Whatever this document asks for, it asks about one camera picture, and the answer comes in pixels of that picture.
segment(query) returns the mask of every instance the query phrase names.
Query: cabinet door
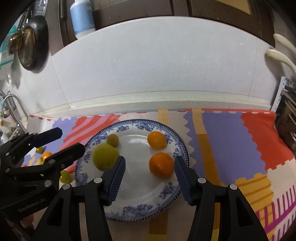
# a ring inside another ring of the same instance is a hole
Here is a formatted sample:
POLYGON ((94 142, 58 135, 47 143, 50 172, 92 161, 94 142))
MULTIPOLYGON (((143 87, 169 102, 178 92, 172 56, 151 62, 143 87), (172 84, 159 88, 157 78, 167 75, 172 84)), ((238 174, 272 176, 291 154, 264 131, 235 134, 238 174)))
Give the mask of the cabinet door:
POLYGON ((271 8, 264 0, 188 0, 189 15, 245 30, 275 46, 271 8))

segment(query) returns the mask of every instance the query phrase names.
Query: white utensil handle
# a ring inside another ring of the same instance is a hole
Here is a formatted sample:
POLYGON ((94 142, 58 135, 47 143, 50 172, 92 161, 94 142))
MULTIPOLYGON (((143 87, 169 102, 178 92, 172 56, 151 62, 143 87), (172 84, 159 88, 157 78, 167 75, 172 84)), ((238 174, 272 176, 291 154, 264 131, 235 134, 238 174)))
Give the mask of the white utensil handle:
POLYGON ((274 34, 274 39, 275 39, 275 41, 280 42, 283 46, 285 46, 286 48, 291 50, 294 55, 296 55, 295 46, 289 40, 287 40, 284 36, 282 36, 280 34, 274 34))
POLYGON ((294 75, 296 76, 296 65, 293 64, 293 62, 287 56, 285 56, 283 53, 281 53, 277 50, 274 50, 274 49, 268 49, 268 50, 266 50, 266 54, 267 54, 267 56, 272 57, 273 59, 288 65, 292 69, 294 75))

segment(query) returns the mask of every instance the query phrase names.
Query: colorful tablecloth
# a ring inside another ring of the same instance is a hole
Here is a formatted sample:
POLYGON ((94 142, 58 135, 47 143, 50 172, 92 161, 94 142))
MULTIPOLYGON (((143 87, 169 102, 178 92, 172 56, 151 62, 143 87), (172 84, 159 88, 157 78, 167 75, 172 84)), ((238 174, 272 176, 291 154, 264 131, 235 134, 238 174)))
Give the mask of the colorful tablecloth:
MULTIPOLYGON (((293 153, 278 137, 275 114, 249 110, 158 110, 95 115, 69 119, 30 116, 28 130, 63 130, 61 139, 46 146, 55 153, 76 142, 86 144, 108 125, 128 119, 159 121, 175 130, 186 143, 190 165, 213 184, 235 183, 260 219, 269 240, 280 240, 296 217, 296 162, 293 153)), ((34 165, 40 154, 32 150, 24 164, 34 165)), ((219 232, 219 209, 215 209, 212 240, 219 232)), ((108 221, 114 241, 187 240, 194 216, 180 196, 160 215, 136 223, 108 221)))

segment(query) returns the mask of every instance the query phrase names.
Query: orange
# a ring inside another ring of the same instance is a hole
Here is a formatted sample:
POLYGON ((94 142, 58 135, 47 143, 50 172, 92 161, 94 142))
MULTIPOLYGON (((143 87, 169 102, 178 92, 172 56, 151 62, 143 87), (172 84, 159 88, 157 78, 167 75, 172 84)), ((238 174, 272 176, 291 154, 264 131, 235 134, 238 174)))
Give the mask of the orange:
POLYGON ((147 137, 147 141, 149 145, 156 150, 162 150, 167 146, 164 135, 158 131, 151 132, 147 137))
POLYGON ((174 160, 163 152, 157 153, 151 157, 149 169, 157 177, 169 177, 174 173, 174 160))
POLYGON ((51 155, 52 155, 52 153, 49 152, 49 151, 44 152, 43 155, 42 155, 43 161, 44 161, 46 158, 50 157, 51 155))

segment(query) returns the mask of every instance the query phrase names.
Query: citrus fruit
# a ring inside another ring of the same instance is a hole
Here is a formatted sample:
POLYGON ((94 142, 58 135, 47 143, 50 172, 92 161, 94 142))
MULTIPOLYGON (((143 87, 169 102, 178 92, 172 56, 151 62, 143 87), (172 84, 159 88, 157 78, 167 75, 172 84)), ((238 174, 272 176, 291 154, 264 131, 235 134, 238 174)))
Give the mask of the citrus fruit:
POLYGON ((163 152, 157 153, 151 157, 149 169, 157 177, 169 177, 174 173, 174 160, 163 152))
POLYGON ((62 170, 59 180, 61 181, 61 183, 70 183, 72 181, 72 178, 68 171, 62 170))
POLYGON ((102 143, 95 147, 92 158, 97 169, 104 171, 112 168, 119 156, 119 152, 113 146, 102 143))
POLYGON ((51 152, 49 152, 49 151, 47 151, 47 152, 44 152, 44 153, 43 153, 43 155, 42 155, 42 157, 43 157, 43 160, 45 160, 46 158, 48 158, 48 157, 50 157, 50 156, 52 156, 52 153, 51 153, 51 152))
POLYGON ((113 147, 117 147, 119 143, 119 138, 116 134, 111 134, 107 137, 107 144, 113 147))
POLYGON ((167 146, 164 135, 158 131, 151 132, 147 137, 147 141, 149 145, 156 150, 162 150, 167 146))
POLYGON ((41 146, 41 147, 36 148, 36 152, 37 152, 38 154, 42 154, 42 153, 44 152, 43 147, 41 146))

